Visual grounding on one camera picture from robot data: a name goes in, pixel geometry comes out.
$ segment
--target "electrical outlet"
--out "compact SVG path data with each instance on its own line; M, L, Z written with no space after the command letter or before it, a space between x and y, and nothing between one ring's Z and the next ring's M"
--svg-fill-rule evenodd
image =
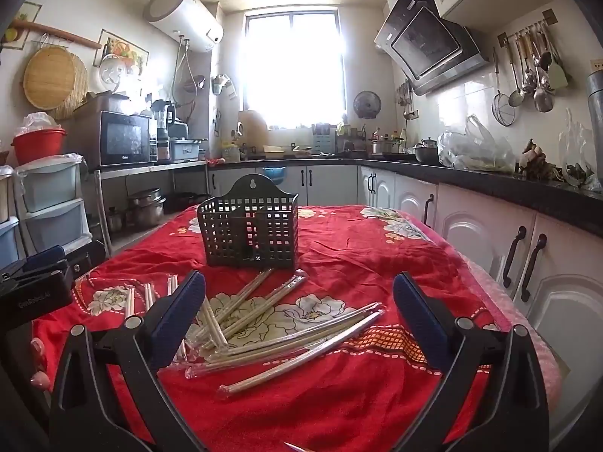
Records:
M603 60L592 60L590 62L590 67L593 69L593 73L595 71L603 70Z

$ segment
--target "floral tablecloth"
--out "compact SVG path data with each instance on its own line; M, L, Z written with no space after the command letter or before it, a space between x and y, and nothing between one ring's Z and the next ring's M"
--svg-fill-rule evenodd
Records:
M298 266L309 279L230 342L240 347L291 334L376 301L385 304L384 316L327 355L228 400L216 395L220 385L254 376L284 359L192 380L183 371L165 371L160 380L212 452L285 451L283 442L317 452L388 451L441 379L405 328L391 295L393 278L410 272L427 295L480 327L508 330L511 324L480 291L462 258L405 214L364 206L308 207L298 210L298 218ZM35 335L46 345L51 380L73 325L93 331L120 325L129 287L136 290L135 312L144 314L145 283L164 296L169 276L182 280L192 269L205 276L216 313L258 273L208 267L196 211L188 209L79 279L73 304L35 321ZM231 317L261 304L291 275L292 270L277 270ZM192 322L191 328L198 324L200 320ZM487 377L487 370L478 372L448 438L467 428ZM113 380L133 431L150 440L123 379Z

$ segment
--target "wooden rolling pin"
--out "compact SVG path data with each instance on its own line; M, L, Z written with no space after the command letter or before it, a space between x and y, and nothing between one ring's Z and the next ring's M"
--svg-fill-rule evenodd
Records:
M61 39L66 39L67 41L72 41L76 44L91 47L92 49L100 49L102 47L99 43L96 43L95 41L91 41L84 37L80 37L79 35L55 29L54 27L48 27L46 25L38 24L36 22L28 22L26 20L17 19L13 20L10 26L15 29L28 29L30 31L36 31L42 34L52 34L57 37L60 37Z

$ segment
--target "countertop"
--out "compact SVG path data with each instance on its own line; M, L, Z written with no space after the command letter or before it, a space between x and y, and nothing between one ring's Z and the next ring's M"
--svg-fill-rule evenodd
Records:
M279 168L316 165L366 166L399 173L432 184L442 183L466 188L533 209L603 238L603 194L580 190L561 182L536 182L523 179L518 175L455 170L420 163L336 158L243 161L241 163L221 164L210 168L209 171L211 173L212 170L233 168Z

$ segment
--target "white plastic bag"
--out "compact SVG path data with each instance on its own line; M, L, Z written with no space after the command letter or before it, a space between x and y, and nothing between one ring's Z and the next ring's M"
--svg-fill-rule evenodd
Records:
M35 112L23 117L23 125L17 129L15 137L40 129L59 129L60 127L46 112Z
M516 156L505 138L494 139L476 116L468 116L465 134L446 131L438 138L439 160L448 168L513 173Z
M602 187L597 177L593 131L585 128L580 122L574 122L569 108L566 111L566 129L559 135L559 158L562 162L563 178L574 187L600 191Z

